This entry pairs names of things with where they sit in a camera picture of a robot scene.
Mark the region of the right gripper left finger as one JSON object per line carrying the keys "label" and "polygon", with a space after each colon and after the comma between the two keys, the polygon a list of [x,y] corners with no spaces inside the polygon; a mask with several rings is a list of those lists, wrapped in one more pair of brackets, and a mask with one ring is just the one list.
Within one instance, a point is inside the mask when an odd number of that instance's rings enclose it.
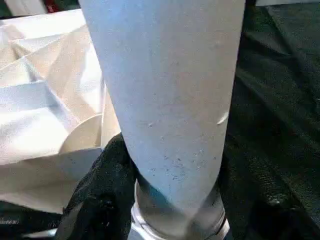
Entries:
{"label": "right gripper left finger", "polygon": [[57,228],[58,240],[126,240],[137,169],[121,133],[115,135],[76,186]]}

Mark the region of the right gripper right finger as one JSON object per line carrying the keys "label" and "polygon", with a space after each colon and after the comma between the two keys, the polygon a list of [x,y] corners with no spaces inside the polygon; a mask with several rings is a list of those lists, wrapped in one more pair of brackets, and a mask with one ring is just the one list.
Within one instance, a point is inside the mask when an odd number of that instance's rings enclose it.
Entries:
{"label": "right gripper right finger", "polygon": [[220,194],[235,240],[318,240],[320,228],[262,160],[224,154]]}

